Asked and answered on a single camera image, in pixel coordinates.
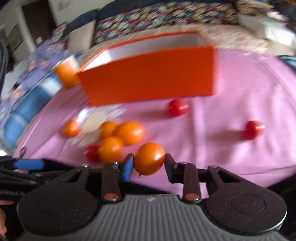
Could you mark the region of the person's hand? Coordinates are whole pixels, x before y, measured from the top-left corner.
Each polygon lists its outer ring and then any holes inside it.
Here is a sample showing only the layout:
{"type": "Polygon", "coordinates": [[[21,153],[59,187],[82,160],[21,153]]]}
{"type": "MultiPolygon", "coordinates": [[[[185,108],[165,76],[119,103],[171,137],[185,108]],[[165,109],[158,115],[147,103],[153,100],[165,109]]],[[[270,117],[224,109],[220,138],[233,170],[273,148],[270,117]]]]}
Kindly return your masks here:
{"type": "MultiPolygon", "coordinates": [[[[0,205],[12,205],[14,204],[13,201],[8,201],[8,200],[1,200],[0,205]]],[[[6,228],[6,214],[2,209],[0,209],[0,231],[1,231],[1,236],[6,237],[5,234],[7,232],[6,228]]]]}

